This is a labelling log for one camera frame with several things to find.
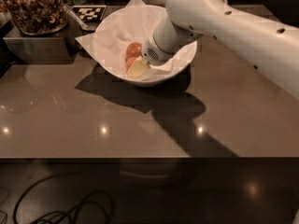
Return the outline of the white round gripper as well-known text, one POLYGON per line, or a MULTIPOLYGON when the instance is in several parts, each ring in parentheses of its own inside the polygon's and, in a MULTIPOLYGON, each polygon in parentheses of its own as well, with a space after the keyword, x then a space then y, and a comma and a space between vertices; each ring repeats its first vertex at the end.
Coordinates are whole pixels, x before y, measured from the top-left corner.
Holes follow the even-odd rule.
MULTIPOLYGON (((169 61, 173 55, 162 51, 150 35, 142 44, 142 57, 147 59, 152 65, 163 65, 169 61)), ((150 69, 141 58, 137 57, 126 75, 131 79, 136 79, 150 69)))

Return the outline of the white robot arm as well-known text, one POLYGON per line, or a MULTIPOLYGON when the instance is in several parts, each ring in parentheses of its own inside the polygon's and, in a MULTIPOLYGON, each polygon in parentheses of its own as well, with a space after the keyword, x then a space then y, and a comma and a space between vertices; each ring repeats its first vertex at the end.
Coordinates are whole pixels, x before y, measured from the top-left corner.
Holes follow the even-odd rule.
POLYGON ((281 89, 299 98, 299 29, 230 7, 227 0, 144 0, 165 15, 142 45, 146 62, 159 67, 178 51, 209 35, 281 89))

